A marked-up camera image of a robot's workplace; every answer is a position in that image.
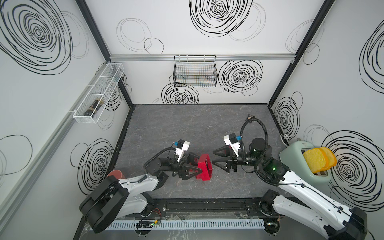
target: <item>black circle drawing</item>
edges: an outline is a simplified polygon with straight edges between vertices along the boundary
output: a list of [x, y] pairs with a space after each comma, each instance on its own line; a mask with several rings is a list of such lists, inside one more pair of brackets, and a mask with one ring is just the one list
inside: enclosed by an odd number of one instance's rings
[[321, 125], [312, 124], [304, 130], [303, 141], [312, 143], [315, 147], [321, 147], [323, 141], [329, 136], [329, 132]]
[[101, 130], [106, 131], [112, 127], [114, 119], [115, 111], [103, 111], [97, 124]]
[[290, 97], [283, 97], [275, 107], [275, 115], [280, 127], [288, 139], [296, 136], [300, 127], [300, 113], [296, 102]]
[[53, 0], [3, 1], [0, 49], [34, 73], [62, 73], [71, 61], [72, 37]]
[[112, 145], [103, 138], [90, 145], [81, 142], [74, 147], [70, 163], [78, 169], [77, 182], [82, 193], [88, 195], [103, 181], [112, 155]]
[[359, 57], [361, 80], [376, 92], [384, 93], [383, 60], [384, 21], [365, 42]]
[[367, 136], [348, 130], [331, 133], [322, 146], [329, 148], [338, 160], [331, 168], [331, 193], [366, 212], [383, 208], [384, 175], [380, 173], [384, 169], [384, 151]]
[[[287, 40], [285, 41], [285, 48], [289, 52], [291, 52], [291, 53], [297, 52], [297, 50], [299, 49], [299, 46], [300, 46], [301, 42], [303, 41], [308, 29], [312, 25], [312, 22], [313, 22], [313, 19], [307, 20], [292, 30], [292, 32], [289, 34]], [[307, 54], [311, 53], [311, 57], [310, 57], [311, 60], [318, 58], [318, 55], [320, 53], [320, 48], [318, 48], [318, 51], [316, 51], [315, 48], [318, 47], [318, 43], [321, 40], [321, 37], [324, 33], [324, 30], [325, 30], [325, 22], [323, 21], [321, 23], [319, 29], [317, 30], [316, 34], [312, 38], [310, 44], [308, 45], [306, 51], [305, 51]]]
[[153, 100], [152, 104], [162, 104], [163, 103], [163, 99], [161, 98], [156, 98], [155, 100]]
[[202, 89], [206, 92], [206, 93], [209, 93], [209, 94], [219, 94], [219, 93], [222, 93], [224, 92], [225, 90], [220, 88], [220, 87], [202, 87]]
[[260, 61], [227, 61], [219, 71], [220, 86], [230, 93], [242, 93], [251, 96], [257, 91], [257, 84], [263, 76]]
[[32, 144], [24, 135], [9, 135], [0, 139], [0, 187], [3, 176], [20, 172], [28, 166], [32, 153]]
[[248, 41], [256, 37], [265, 26], [265, 10], [258, 3], [248, 2], [251, 5], [248, 17], [229, 36], [236, 41]]
[[196, 88], [184, 84], [175, 87], [173, 83], [169, 83], [161, 91], [164, 104], [197, 104], [199, 98]]
[[146, 51], [149, 54], [161, 54], [164, 51], [164, 44], [152, 37], [148, 25], [140, 19], [121, 20], [116, 27], [116, 35], [119, 42], [131, 51]]
[[72, 57], [80, 59], [87, 56], [89, 51], [88, 30], [82, 21], [73, 13], [62, 11], [72, 36]]
[[303, 55], [303, 62], [305, 65], [311, 65], [316, 62], [320, 55], [320, 47], [316, 43], [311, 43], [307, 47]]
[[[130, 94], [132, 92], [132, 88], [127, 84], [127, 76], [125, 75], [125, 73], [121, 75], [120, 81], [126, 87], [128, 94]], [[115, 90], [111, 94], [109, 101], [105, 105], [105, 109], [110, 112], [115, 111], [120, 106], [121, 101], [123, 100], [124, 100], [124, 97], [120, 91], [120, 88], [119, 86], [116, 86]]]
[[291, 99], [295, 101], [295, 105], [291, 104], [291, 107], [297, 107], [296, 110], [299, 110], [303, 106], [303, 95], [301, 94], [301, 92], [296, 91], [292, 93]]
[[162, 54], [164, 51], [164, 44], [157, 38], [147, 38], [144, 41], [144, 49], [149, 54]]
[[252, 0], [190, 0], [193, 25], [208, 37], [224, 36], [247, 18]]

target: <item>bottle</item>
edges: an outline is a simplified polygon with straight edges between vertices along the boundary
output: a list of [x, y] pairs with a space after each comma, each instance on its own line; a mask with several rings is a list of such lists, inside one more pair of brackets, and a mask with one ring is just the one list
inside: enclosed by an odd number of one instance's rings
[[83, 113], [83, 115], [86, 117], [94, 117], [103, 104], [104, 102], [102, 99], [96, 98], [95, 101], [93, 101], [93, 103], [89, 106], [89, 108]]

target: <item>aluminum rail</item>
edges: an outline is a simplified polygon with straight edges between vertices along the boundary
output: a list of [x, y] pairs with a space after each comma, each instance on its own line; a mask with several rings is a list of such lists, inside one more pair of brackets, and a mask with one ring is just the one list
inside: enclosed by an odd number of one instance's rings
[[161, 54], [161, 55], [111, 55], [112, 62], [127, 61], [174, 61], [178, 60], [178, 56], [188, 61], [204, 61], [209, 60], [212, 56], [216, 56], [216, 61], [230, 60], [290, 60], [294, 61], [296, 55], [294, 53], [279, 54]]
[[55, 154], [55, 151], [63, 141], [71, 126], [76, 122], [73, 118], [73, 110], [77, 109], [83, 101], [92, 85], [96, 82], [106, 67], [106, 62], [103, 63], [97, 73], [92, 77], [89, 85], [84, 89], [83, 93], [79, 96], [63, 120], [59, 123], [53, 134], [47, 140], [43, 148], [39, 151], [36, 157], [28, 165], [27, 169], [18, 180], [13, 190], [5, 198], [4, 202], [0, 205], [0, 236], [5, 230], [6, 226], [23, 203], [25, 197], [37, 181], [38, 177]]

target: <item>red cup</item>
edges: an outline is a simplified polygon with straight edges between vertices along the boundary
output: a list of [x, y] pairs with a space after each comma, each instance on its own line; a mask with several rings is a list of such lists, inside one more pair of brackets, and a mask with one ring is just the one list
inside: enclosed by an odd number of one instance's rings
[[108, 173], [107, 177], [108, 176], [114, 176], [115, 178], [117, 179], [124, 179], [125, 176], [123, 175], [123, 173], [120, 171], [120, 170], [113, 170], [112, 172]]

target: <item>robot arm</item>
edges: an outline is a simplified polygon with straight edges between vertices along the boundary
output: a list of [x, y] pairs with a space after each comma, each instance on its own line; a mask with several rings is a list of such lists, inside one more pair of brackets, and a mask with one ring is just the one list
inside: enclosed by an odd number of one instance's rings
[[146, 214], [146, 208], [150, 213], [153, 200], [146, 192], [164, 185], [168, 179], [164, 171], [171, 171], [172, 176], [178, 175], [183, 180], [202, 173], [202, 169], [197, 167], [199, 156], [185, 153], [189, 142], [179, 140], [175, 145], [177, 147], [174, 158], [158, 157], [170, 148], [163, 150], [145, 163], [145, 174], [128, 179], [106, 177], [86, 197], [79, 209], [95, 233], [106, 229], [116, 218], [134, 213]]
[[269, 190], [260, 202], [261, 211], [265, 215], [282, 214], [291, 217], [304, 225], [314, 229], [327, 239], [363, 240], [367, 234], [367, 214], [355, 207], [350, 209], [330, 197], [326, 196], [289, 169], [286, 165], [271, 156], [272, 147], [268, 145], [266, 129], [261, 124], [265, 139], [256, 138], [249, 146], [249, 152], [242, 152], [242, 140], [235, 140], [228, 136], [236, 136], [234, 133], [225, 136], [227, 147], [221, 147], [213, 151], [213, 154], [224, 157], [213, 160], [212, 164], [222, 168], [226, 172], [233, 169], [237, 171], [237, 165], [254, 166], [254, 171], [264, 182], [279, 187], [301, 200], [306, 206], [294, 203], [279, 193]]

